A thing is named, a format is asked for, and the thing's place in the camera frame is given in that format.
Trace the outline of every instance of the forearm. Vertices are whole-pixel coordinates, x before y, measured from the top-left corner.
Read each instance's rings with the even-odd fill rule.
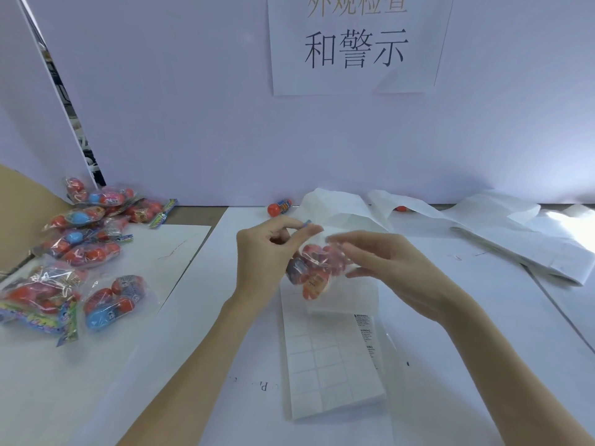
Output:
[[[237,350],[258,310],[234,294],[213,327],[130,427],[118,446],[199,442]]]
[[[594,445],[484,310],[465,293],[442,322],[505,443]]]

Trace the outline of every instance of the pile of packaged toys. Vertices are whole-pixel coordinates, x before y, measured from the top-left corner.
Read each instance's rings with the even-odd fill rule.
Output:
[[[42,263],[0,291],[0,323],[21,322],[57,335],[58,346],[78,339],[78,317],[89,331],[102,330],[151,297],[143,277],[106,281],[96,278],[94,268],[118,257],[133,240],[125,234],[130,222],[157,228],[177,204],[128,187],[87,190],[77,178],[64,183],[75,208],[44,227],[47,239],[32,250]]]

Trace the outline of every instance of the left hand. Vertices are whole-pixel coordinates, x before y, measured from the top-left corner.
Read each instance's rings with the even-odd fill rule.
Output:
[[[255,303],[260,310],[271,300],[287,263],[301,245],[323,227],[292,217],[278,216],[237,233],[236,297]],[[290,235],[287,228],[297,230]]]

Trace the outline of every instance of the right hand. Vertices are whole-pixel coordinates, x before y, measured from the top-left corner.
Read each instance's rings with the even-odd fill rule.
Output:
[[[450,307],[469,297],[404,236],[353,231],[327,238],[360,267],[348,278],[382,280],[420,315],[442,323]]]

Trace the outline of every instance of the paper sign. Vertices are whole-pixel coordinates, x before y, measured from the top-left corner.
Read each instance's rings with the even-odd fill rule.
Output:
[[[274,94],[423,92],[452,0],[268,0]]]

